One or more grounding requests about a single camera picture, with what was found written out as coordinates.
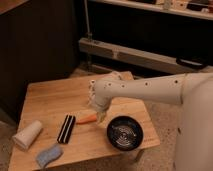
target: carrot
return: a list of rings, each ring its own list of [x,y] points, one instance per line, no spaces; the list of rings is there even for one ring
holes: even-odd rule
[[[92,114],[76,121],[76,124],[86,124],[86,123],[96,122],[96,121],[97,121],[97,115]]]

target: sponge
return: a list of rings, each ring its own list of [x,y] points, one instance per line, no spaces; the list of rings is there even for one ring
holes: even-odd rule
[[[52,147],[41,151],[37,157],[36,161],[41,169],[44,169],[47,164],[58,159],[63,154],[61,147],[58,144],[54,144]]]

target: paper cup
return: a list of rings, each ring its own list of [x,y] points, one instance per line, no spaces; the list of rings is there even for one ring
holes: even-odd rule
[[[30,125],[25,127],[22,131],[15,134],[12,139],[20,146],[22,149],[27,150],[29,149],[30,145],[36,139],[38,134],[42,130],[42,123],[38,120],[32,122]]]

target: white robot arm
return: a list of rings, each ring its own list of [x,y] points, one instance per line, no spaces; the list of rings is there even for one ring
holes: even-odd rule
[[[101,119],[114,97],[182,105],[175,169],[213,170],[213,73],[124,81],[119,73],[112,72],[91,84],[91,104]]]

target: wooden tabletop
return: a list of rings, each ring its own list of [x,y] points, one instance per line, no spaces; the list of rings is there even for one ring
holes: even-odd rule
[[[133,79],[130,72],[123,72],[124,79]],[[37,154],[52,146],[58,137],[67,114],[76,119],[94,114],[89,107],[89,81],[103,75],[84,76],[78,78],[33,83],[28,86],[18,131],[34,120],[43,123],[43,131],[28,151],[13,147],[9,170],[29,171],[39,169],[35,158]],[[71,139],[67,145],[61,145],[64,154],[48,167],[80,162],[84,160],[120,154],[106,136],[106,127],[112,118],[118,115],[129,115],[142,126],[144,140],[138,149],[160,144],[150,116],[142,100],[115,98],[107,112],[103,123],[75,125]]]
[[[0,0],[0,15],[27,1],[28,0]]]

